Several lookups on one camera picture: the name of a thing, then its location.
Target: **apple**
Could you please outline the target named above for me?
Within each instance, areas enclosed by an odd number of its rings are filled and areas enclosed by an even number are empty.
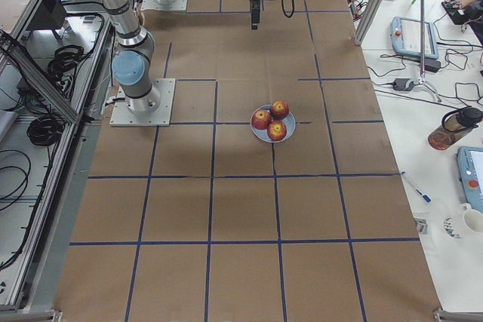
[[[273,121],[269,124],[269,128],[266,133],[269,135],[269,138],[272,141],[280,141],[287,136],[287,128],[285,127],[283,121]]]
[[[272,122],[272,115],[266,109],[259,109],[251,116],[251,125],[257,130],[266,130]]]
[[[283,100],[278,100],[270,106],[270,113],[275,120],[282,120],[289,113],[288,104]]]

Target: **blue pen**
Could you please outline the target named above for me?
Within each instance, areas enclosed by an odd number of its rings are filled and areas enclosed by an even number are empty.
[[[405,172],[405,171],[403,171],[403,172],[401,173],[401,176],[402,176],[402,177],[404,177],[404,178],[406,179],[406,181],[408,182],[408,184],[409,184],[409,185],[411,185],[411,186],[413,187],[413,189],[414,189],[414,190],[416,190],[416,192],[417,192],[419,195],[421,195],[421,198],[423,198],[423,199],[424,199],[424,201],[425,201],[426,203],[429,203],[429,202],[431,201],[431,198],[430,198],[428,195],[424,194],[424,193],[421,191],[421,189],[420,189],[420,188],[418,188],[418,187],[416,186],[416,184],[414,183],[414,181],[413,181],[412,179],[410,179],[410,178],[409,178],[409,176],[406,174],[406,172]]]

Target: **metal mounting plate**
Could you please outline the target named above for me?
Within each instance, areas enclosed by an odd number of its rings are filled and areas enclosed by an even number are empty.
[[[144,0],[142,11],[186,11],[188,0],[176,0],[170,4],[159,4],[155,0]]]
[[[157,78],[152,82],[161,94],[161,104],[152,112],[133,113],[126,103],[114,104],[110,124],[111,126],[169,126],[171,110],[173,108],[174,88],[176,79]],[[124,91],[119,88],[118,98],[124,98]]]

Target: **white plate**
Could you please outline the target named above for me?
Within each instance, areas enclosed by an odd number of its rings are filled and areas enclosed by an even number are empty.
[[[256,109],[254,111],[254,113],[261,110],[261,109],[270,110],[270,106],[271,105],[261,106],[258,109]],[[271,140],[269,138],[269,135],[266,132],[266,130],[258,130],[255,127],[253,127],[251,125],[251,123],[250,123],[250,127],[251,127],[251,130],[254,132],[255,136],[258,137],[260,140],[265,141],[266,143],[281,143],[282,141],[285,141],[290,136],[292,136],[292,134],[294,133],[294,131],[295,131],[295,117],[294,117],[294,115],[292,115],[292,112],[289,112],[288,115],[280,121],[282,121],[285,124],[285,127],[287,128],[287,134],[280,141]]]

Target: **orange water bottle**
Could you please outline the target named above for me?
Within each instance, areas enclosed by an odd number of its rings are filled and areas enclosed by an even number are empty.
[[[456,109],[443,116],[441,126],[428,136],[429,144],[437,150],[445,150],[477,128],[483,113],[474,107]]]

